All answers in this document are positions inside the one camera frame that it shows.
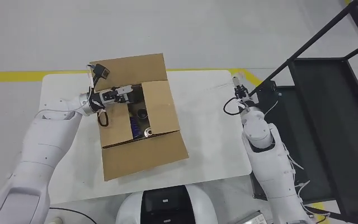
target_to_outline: table surface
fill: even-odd
[[[251,173],[240,116],[223,113],[224,103],[233,96],[230,73],[175,71],[167,75],[189,158],[105,182],[96,116],[83,117],[71,149],[51,179],[52,204]],[[40,109],[51,100],[72,99],[86,92],[88,84],[87,74],[45,76]],[[235,104],[228,105],[228,110],[236,109]]]

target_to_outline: black metal rack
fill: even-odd
[[[352,1],[249,94],[257,93],[260,107],[270,108],[274,92],[282,93],[265,119],[276,124],[290,154],[305,167],[296,175],[311,180],[304,202],[335,199],[341,214],[330,217],[352,223],[358,223],[358,81],[348,60],[358,49],[339,58],[298,56],[357,7],[358,0]],[[286,67],[295,86],[276,87],[271,79]],[[252,180],[254,196],[264,199]]]

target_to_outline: cardboard box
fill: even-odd
[[[133,139],[129,108],[116,104],[107,109],[108,127],[100,126],[103,174],[105,181],[188,158],[173,98],[167,79],[163,54],[142,55],[91,62],[109,69],[108,79],[100,79],[96,91],[113,86],[142,85],[153,135]]]

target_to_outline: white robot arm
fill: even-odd
[[[46,104],[48,109],[36,115],[25,135],[20,163],[0,191],[0,223],[44,223],[50,179],[70,149],[82,116],[111,104],[133,102],[134,88],[113,87],[96,93],[92,88],[72,101]]]
[[[275,224],[314,223],[302,207],[294,185],[295,169],[274,124],[267,124],[265,115],[248,97],[247,89],[234,77],[235,95],[241,109],[242,139],[252,171],[270,204]]]

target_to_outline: yellow floor line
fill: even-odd
[[[261,83],[256,76],[244,68],[184,68],[168,69],[167,71],[207,71],[207,70],[228,70],[231,74],[241,73],[255,86]],[[31,72],[0,72],[0,82],[39,82],[47,74],[78,74],[86,73],[86,70],[80,71],[31,71]]]
[[[310,205],[312,208],[317,208],[317,209],[321,209],[324,210],[324,205],[322,202],[318,202],[318,203],[314,203]],[[320,221],[322,219],[324,219],[324,216],[319,216],[319,215],[314,215],[315,218],[317,219],[317,221]],[[326,219],[323,222],[320,222],[319,224],[329,224],[329,220]]]

